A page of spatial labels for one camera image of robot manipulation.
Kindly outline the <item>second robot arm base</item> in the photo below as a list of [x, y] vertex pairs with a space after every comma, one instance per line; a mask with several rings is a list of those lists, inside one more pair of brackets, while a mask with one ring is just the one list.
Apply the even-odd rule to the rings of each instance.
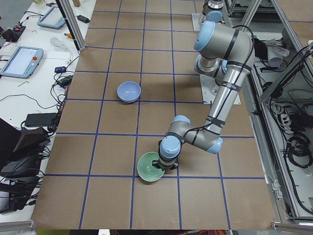
[[205, 0], [202, 7], [202, 14], [206, 21], [221, 23], [223, 20], [224, 3], [222, 0]]

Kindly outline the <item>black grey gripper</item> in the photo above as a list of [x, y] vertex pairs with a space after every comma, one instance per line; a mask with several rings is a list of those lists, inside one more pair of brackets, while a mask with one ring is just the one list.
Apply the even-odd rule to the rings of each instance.
[[176, 158], [161, 158], [152, 162], [152, 166], [161, 170], [174, 170], [178, 168], [178, 162]]

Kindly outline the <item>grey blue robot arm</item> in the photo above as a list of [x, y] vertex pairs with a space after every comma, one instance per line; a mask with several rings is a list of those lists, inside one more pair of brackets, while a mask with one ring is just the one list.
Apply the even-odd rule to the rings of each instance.
[[184, 143], [213, 154], [220, 151], [221, 131], [254, 64], [254, 42], [239, 27], [203, 22], [194, 50], [199, 52], [194, 70], [212, 78], [218, 90], [203, 126], [193, 127], [183, 115], [174, 117], [158, 144], [158, 159], [152, 161], [152, 166], [161, 170], [178, 167], [177, 158]]

